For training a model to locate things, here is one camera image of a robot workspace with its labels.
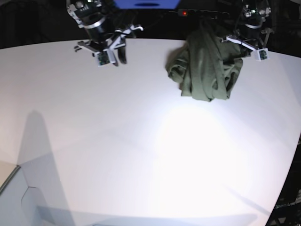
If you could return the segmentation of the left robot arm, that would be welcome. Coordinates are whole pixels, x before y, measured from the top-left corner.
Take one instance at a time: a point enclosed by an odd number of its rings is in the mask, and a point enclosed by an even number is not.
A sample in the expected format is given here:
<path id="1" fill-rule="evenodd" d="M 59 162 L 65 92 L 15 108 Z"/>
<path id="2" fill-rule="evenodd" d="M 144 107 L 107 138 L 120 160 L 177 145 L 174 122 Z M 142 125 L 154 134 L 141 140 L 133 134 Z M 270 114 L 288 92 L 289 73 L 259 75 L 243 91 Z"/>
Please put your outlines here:
<path id="1" fill-rule="evenodd" d="M 273 29 L 264 23 L 272 14 L 267 0 L 230 0 L 233 32 L 221 39 L 232 42 L 252 52 L 257 61 L 269 59 L 267 44 Z"/>

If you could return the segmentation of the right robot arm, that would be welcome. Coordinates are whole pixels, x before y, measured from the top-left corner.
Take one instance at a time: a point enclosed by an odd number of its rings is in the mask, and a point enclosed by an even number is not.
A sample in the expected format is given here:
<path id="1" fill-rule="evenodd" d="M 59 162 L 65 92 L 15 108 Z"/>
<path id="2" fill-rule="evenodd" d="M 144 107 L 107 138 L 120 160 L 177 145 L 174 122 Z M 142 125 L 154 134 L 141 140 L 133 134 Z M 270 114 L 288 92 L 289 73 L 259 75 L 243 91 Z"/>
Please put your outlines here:
<path id="1" fill-rule="evenodd" d="M 105 0 L 68 0 L 66 9 L 89 37 L 87 41 L 77 42 L 75 52 L 88 51 L 98 66 L 127 64 L 126 38 L 135 37 L 135 31 L 143 31 L 141 25 L 116 26 L 113 17 L 117 8 Z"/>

